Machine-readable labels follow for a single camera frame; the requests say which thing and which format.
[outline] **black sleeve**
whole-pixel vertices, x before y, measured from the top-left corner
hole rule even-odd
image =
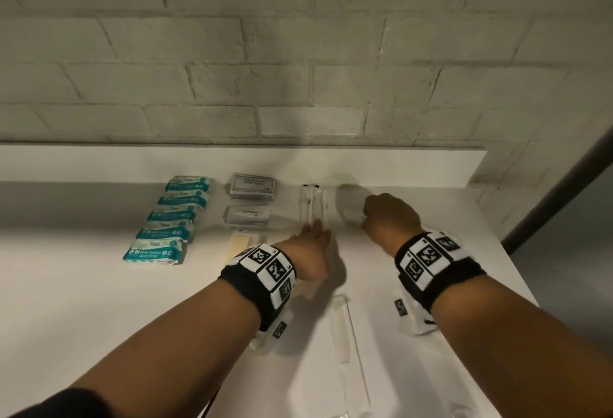
[[[113,418],[109,406],[88,389],[65,389],[10,418]]]

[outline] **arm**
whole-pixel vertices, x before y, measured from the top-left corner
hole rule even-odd
[[[328,276],[330,232],[321,222],[280,242],[298,279]],[[260,326],[256,305],[224,280],[164,313],[119,345],[72,386],[97,392],[117,417],[195,418]]]
[[[392,257],[424,232],[419,215],[389,194],[367,198],[364,213],[362,227]],[[489,276],[444,289],[432,315],[503,417],[613,416],[611,360]]]

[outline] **forearm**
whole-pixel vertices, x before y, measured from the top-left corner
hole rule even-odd
[[[255,305],[217,280],[118,346],[73,386],[119,415],[195,417],[260,326]]]
[[[503,417],[613,415],[610,360],[492,278],[449,287],[432,315]]]

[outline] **person's right forearm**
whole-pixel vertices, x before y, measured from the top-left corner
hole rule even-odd
[[[504,418],[613,417],[613,365],[489,276],[455,284],[432,315]]]

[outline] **person's left hand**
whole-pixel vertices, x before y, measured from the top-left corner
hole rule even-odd
[[[326,250],[332,232],[324,230],[321,220],[306,223],[298,236],[278,242],[273,247],[285,253],[294,264],[296,277],[303,281],[323,281],[330,275]]]

